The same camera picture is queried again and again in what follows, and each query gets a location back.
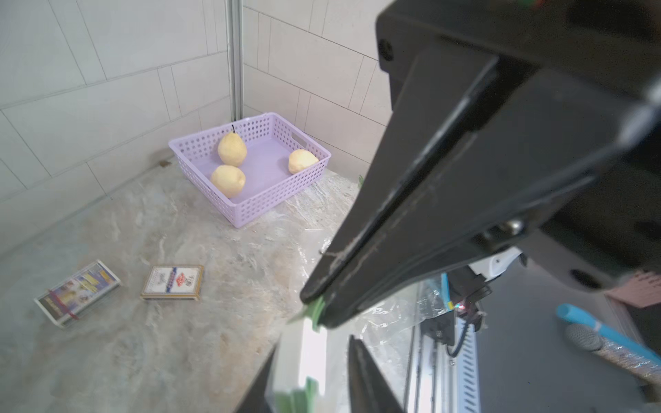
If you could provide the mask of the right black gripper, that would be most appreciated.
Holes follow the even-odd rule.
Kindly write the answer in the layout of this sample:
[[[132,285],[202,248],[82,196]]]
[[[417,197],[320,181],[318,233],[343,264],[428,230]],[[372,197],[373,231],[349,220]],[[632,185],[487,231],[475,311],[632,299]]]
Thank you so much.
[[[659,2],[397,1],[376,33],[404,273],[512,246],[583,289],[659,272]]]

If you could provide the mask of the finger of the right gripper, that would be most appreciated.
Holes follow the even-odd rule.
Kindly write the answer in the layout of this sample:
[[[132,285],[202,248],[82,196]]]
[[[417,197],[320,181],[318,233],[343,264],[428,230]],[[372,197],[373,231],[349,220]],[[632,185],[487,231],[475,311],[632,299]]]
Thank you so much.
[[[537,72],[389,215],[325,292],[319,323],[338,327],[426,275],[520,243],[639,141],[639,102]]]
[[[396,207],[409,182],[468,110],[497,57],[434,44],[411,65],[353,207],[303,289],[305,304],[339,284]]]

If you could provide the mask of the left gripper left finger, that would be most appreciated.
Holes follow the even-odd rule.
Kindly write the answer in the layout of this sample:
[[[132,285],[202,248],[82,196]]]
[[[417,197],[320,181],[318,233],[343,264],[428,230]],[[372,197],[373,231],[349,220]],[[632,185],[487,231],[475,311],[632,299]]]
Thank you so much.
[[[270,374],[275,359],[277,347],[273,347],[268,359],[260,368],[258,375],[254,378],[250,388],[242,397],[239,405],[235,408],[235,413],[272,413],[272,409],[267,401],[266,392],[270,383]]]

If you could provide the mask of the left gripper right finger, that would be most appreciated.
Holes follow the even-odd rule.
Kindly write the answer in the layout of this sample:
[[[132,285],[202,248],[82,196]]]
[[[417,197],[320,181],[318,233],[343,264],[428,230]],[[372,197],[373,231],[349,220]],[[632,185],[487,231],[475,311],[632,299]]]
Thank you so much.
[[[368,348],[354,336],[349,337],[348,380],[353,413],[403,412]]]

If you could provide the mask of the clear bag green zip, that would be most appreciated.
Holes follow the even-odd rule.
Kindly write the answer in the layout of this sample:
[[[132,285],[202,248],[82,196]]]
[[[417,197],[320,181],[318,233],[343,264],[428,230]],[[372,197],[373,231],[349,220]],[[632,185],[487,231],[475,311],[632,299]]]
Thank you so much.
[[[328,330],[322,297],[287,322],[275,348],[265,398],[273,412],[315,412],[325,396]]]

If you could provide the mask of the clear bag blue zip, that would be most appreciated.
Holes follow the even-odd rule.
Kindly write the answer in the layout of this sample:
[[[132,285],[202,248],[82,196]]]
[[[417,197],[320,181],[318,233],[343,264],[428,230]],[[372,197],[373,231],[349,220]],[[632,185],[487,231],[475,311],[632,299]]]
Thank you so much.
[[[414,325],[440,315],[437,293],[420,298],[420,283],[410,285],[378,302],[348,323],[328,331],[325,395],[317,412],[349,412],[349,338],[363,341],[385,378],[396,401],[404,404]]]

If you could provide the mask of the yellow pear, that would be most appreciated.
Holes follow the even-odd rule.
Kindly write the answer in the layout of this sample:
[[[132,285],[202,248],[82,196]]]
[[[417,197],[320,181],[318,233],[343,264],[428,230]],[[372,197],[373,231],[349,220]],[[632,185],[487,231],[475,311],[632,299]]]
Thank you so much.
[[[225,165],[239,168],[247,157],[247,146],[236,130],[232,129],[219,141],[217,153]]]
[[[243,191],[246,176],[238,167],[220,165],[212,173],[210,181],[226,198],[232,199]]]
[[[288,157],[288,171],[295,175],[318,163],[319,159],[310,151],[296,150],[290,153]]]

